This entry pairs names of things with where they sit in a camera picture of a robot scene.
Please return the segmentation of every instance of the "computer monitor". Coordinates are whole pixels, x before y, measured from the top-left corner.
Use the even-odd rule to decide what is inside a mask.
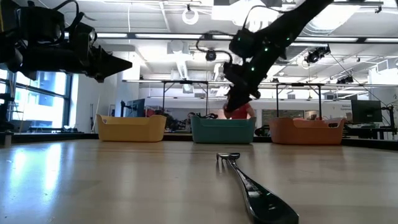
[[[381,102],[376,100],[351,100],[354,123],[383,122]]]
[[[127,105],[130,106],[131,109],[127,109],[126,117],[145,117],[145,99],[128,101]]]

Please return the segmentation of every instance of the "red object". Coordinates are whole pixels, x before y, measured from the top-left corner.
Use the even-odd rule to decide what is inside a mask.
[[[234,110],[232,112],[231,119],[247,119],[248,118],[248,108],[250,108],[250,104],[246,103],[240,108]]]
[[[146,117],[149,118],[150,116],[155,115],[155,111],[153,110],[147,110],[146,111]]]

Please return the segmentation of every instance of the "fluorescent light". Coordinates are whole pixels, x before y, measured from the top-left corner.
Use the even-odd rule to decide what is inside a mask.
[[[213,35],[213,38],[217,40],[232,40],[230,35]]]
[[[209,81],[208,82],[209,84],[220,84],[220,85],[222,85],[222,84],[232,84],[231,82],[224,82],[224,81]]]
[[[150,99],[163,99],[162,96],[148,96],[147,98]],[[179,97],[179,96],[165,96],[165,100],[205,100],[206,97],[200,98],[200,97]],[[226,100],[226,97],[209,97],[208,100]]]
[[[353,37],[297,37],[296,41],[302,42],[356,42]]]
[[[398,38],[367,38],[365,42],[398,42]]]
[[[321,43],[292,43],[290,46],[293,47],[327,47],[328,44]]]
[[[127,34],[120,33],[97,33],[99,38],[126,38]]]
[[[148,39],[199,39],[200,34],[136,34],[137,38]]]
[[[161,83],[162,80],[123,80],[124,82],[131,83]]]

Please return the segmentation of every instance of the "metal frame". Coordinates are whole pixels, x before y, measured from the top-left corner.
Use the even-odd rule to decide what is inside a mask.
[[[163,80],[163,97],[162,97],[162,112],[164,113],[164,101],[165,101],[165,95],[167,90],[169,90],[175,83],[179,83],[179,84],[205,84],[207,86],[206,88],[206,114],[208,112],[208,101],[209,101],[209,94],[208,94],[208,89],[209,89],[209,84],[208,81],[192,81],[192,80]],[[166,83],[172,83],[172,85],[170,87],[168,87],[166,89]]]
[[[277,118],[279,117],[279,93],[282,92],[282,90],[286,89],[286,87],[284,89],[282,89],[281,91],[279,91],[279,86],[280,85],[284,85],[284,86],[309,86],[315,93],[317,93],[313,86],[317,86],[318,87],[318,98],[319,98],[319,117],[322,120],[322,99],[321,99],[321,86],[325,85],[322,83],[276,83],[276,116]]]

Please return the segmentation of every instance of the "teal bin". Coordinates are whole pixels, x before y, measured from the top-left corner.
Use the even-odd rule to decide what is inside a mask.
[[[196,143],[250,144],[253,142],[256,118],[201,119],[193,116],[191,124]]]

